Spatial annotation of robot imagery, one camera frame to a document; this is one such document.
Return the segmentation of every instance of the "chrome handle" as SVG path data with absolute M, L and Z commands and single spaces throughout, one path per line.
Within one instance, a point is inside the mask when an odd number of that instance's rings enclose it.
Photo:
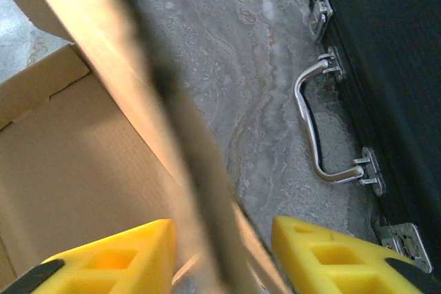
M 320 166 L 320 156 L 318 153 L 316 132 L 314 130 L 314 115 L 309 112 L 305 97 L 302 95 L 302 86 L 309 80 L 313 79 L 319 74 L 322 74 L 323 72 L 331 72 L 336 70 L 336 68 L 330 67 L 330 62 L 326 58 L 334 59 L 334 55 L 325 54 L 319 57 L 319 62 L 306 69 L 297 78 L 296 84 L 294 85 L 294 96 L 296 97 L 297 108 L 302 119 L 302 126 L 306 133 L 309 153 L 311 154 L 312 166 L 314 168 L 314 171 L 322 180 L 326 182 L 341 184 L 344 182 L 349 182 L 351 180 L 362 178 L 365 175 L 365 171 L 360 165 L 357 165 L 345 171 L 338 172 L 336 174 L 329 174 L 324 169 L 322 169 L 322 167 Z

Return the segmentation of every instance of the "black briefcase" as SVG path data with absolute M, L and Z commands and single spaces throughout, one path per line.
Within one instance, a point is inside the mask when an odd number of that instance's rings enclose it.
M 371 186 L 381 244 L 441 278 L 441 1 L 310 0 L 308 28 L 325 49 L 296 82 L 314 170 L 328 182 Z M 362 147 L 328 174 L 305 83 L 333 74 Z

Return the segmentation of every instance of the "stone floor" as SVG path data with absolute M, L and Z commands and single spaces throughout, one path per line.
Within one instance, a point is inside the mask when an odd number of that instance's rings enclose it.
M 307 34 L 307 0 L 150 3 L 262 237 L 269 242 L 271 220 L 283 214 L 373 240 L 369 192 L 325 184 L 310 166 L 293 97 L 297 76 L 321 52 Z M 0 80 L 66 43 L 34 28 L 11 0 L 0 8 Z M 306 94 L 325 167 L 344 169 L 358 152 L 332 82 L 318 78 Z

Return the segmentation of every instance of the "cardboard box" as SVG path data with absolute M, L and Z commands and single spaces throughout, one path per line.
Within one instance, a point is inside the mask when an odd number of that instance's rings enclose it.
M 55 253 L 170 218 L 167 197 L 188 186 L 124 7 L 15 1 L 38 28 L 77 47 L 0 85 L 0 288 Z M 282 288 L 251 224 L 233 207 L 249 263 Z M 180 255 L 183 244 L 178 233 L 176 270 L 195 264 Z

